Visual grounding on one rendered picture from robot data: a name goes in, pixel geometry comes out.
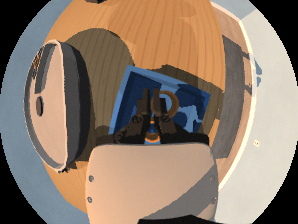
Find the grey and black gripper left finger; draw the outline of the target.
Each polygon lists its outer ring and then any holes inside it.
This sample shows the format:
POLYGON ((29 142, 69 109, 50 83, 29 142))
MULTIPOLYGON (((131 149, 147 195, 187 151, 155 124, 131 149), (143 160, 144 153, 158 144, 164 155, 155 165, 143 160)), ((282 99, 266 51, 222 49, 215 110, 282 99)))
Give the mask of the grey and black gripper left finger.
POLYGON ((136 114, 130 122, 116 134, 100 136, 96 147, 102 144, 144 144, 146 132, 151 128, 150 122, 150 89, 143 89, 143 99, 138 99, 136 114), (142 135, 142 136, 141 136, 142 135))

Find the blue crate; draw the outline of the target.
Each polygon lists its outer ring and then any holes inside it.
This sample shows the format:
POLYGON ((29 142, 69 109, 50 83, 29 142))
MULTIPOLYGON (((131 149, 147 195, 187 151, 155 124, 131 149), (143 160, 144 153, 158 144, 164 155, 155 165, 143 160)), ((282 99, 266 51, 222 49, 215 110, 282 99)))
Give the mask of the blue crate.
POLYGON ((147 69, 127 65, 117 95, 109 134, 116 134, 136 114, 137 101, 143 99, 143 89, 172 91, 179 100, 179 109, 172 118, 188 132, 198 132, 210 99, 209 93, 172 77, 147 69))

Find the orange hollow ring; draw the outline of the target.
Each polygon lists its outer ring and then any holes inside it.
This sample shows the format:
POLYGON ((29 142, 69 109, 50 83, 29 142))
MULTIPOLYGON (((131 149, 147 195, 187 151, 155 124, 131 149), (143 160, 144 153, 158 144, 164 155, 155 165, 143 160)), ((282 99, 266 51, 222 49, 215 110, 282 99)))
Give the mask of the orange hollow ring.
MULTIPOLYGON (((154 123, 154 117, 151 117, 151 123, 154 123)), ((158 132, 157 133, 150 133, 150 132, 147 132, 146 133, 146 141, 149 141, 149 142, 157 142, 159 141, 159 135, 158 135, 158 132)))
MULTIPOLYGON (((167 90, 159 91, 159 94, 166 94, 170 97, 170 99, 172 101, 172 106, 169 109, 169 111, 167 111, 167 113, 173 117, 178 112, 178 109, 179 109, 179 100, 178 100, 177 96, 174 93, 167 91, 167 90)), ((151 99, 151 110, 153 112, 153 97, 151 99)))

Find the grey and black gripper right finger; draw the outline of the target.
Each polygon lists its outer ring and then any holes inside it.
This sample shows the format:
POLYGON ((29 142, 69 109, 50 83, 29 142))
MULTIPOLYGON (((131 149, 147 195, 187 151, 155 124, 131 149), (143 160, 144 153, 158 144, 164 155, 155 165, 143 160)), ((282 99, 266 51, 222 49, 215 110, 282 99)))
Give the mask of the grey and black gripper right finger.
POLYGON ((173 121, 167 113, 166 99, 160 98, 159 88, 153 89, 153 114, 154 128, 159 133, 161 144, 200 142, 209 145, 208 135, 190 133, 173 121))

